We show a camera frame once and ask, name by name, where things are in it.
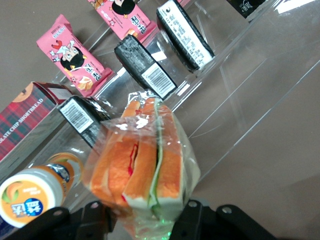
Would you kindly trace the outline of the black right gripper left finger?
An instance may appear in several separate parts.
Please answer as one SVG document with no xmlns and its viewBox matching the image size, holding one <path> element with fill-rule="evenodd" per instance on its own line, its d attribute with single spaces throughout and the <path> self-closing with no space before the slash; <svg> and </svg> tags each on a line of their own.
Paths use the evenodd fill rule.
<svg viewBox="0 0 320 240">
<path fill-rule="evenodd" d="M 100 201 L 92 201 L 71 213 L 55 207 L 14 230 L 5 240 L 106 240 L 117 219 Z"/>
</svg>

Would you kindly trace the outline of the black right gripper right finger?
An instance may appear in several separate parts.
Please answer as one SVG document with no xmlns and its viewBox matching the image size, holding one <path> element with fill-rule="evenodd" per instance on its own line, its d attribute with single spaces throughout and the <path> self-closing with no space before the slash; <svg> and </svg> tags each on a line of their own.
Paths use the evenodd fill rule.
<svg viewBox="0 0 320 240">
<path fill-rule="evenodd" d="M 276 237 L 239 207 L 216 210 L 191 199 L 171 231 L 171 240 L 275 240 Z"/>
</svg>

